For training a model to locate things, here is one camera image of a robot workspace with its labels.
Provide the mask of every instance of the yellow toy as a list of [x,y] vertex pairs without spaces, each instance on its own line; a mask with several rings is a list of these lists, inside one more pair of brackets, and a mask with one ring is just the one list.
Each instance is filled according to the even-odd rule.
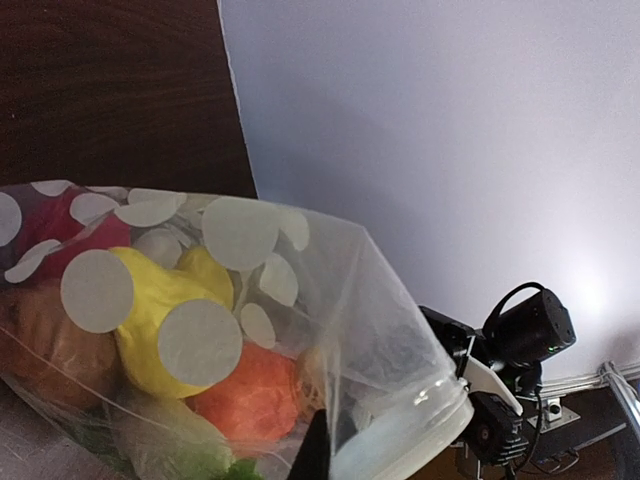
[[134,284],[133,308],[118,327],[118,349],[131,382],[162,398],[185,398],[208,387],[187,385],[175,379],[158,354],[158,330],[176,306],[207,299],[233,308],[233,285],[229,274],[204,247],[185,252],[175,270],[167,270],[133,248],[110,249],[127,267]]

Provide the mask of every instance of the plastic bag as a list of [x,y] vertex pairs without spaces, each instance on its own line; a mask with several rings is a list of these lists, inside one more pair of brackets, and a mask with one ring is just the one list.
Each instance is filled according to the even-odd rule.
[[327,409],[332,478],[403,478],[471,407],[360,226],[64,181],[0,192],[0,374],[139,480],[287,477]]

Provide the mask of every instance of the orange object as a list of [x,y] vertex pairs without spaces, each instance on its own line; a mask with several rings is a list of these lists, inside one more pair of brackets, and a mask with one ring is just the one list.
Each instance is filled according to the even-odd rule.
[[86,387],[113,398],[121,368],[111,333],[89,333],[71,321],[59,282],[0,295],[0,372],[41,400],[80,410],[97,407],[102,400]]
[[233,373],[188,404],[246,452],[293,429],[298,417],[294,379],[292,360],[245,343]]

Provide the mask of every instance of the red object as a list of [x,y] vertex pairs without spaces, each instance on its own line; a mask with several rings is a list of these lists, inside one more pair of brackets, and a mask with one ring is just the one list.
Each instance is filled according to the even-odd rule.
[[70,188],[59,197],[43,202],[38,210],[25,219],[17,242],[19,257],[45,240],[68,242],[64,249],[44,259],[29,278],[30,282],[39,283],[52,278],[60,279],[69,262],[86,250],[106,250],[131,245],[131,228],[113,213],[105,218],[93,232],[83,232],[87,227],[71,217],[69,212],[73,199],[82,193],[84,193],[83,190]]
[[236,453],[246,453],[251,445],[280,440],[295,426],[294,378],[292,360],[246,343],[233,373],[188,404],[236,444]]

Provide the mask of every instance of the wooden surface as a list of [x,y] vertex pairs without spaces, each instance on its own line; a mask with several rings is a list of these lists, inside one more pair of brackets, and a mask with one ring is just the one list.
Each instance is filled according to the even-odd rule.
[[[465,477],[456,471],[455,452],[448,448],[436,459],[430,462],[411,480],[464,480]],[[616,480],[615,464],[611,449],[607,442],[600,442],[585,448],[580,455],[580,461],[568,472],[557,476],[540,476],[519,474],[518,480],[535,480],[553,478],[555,480]],[[500,480],[504,477],[504,470],[487,468],[484,472],[486,480]]]
[[255,196],[216,0],[2,0],[0,183]]

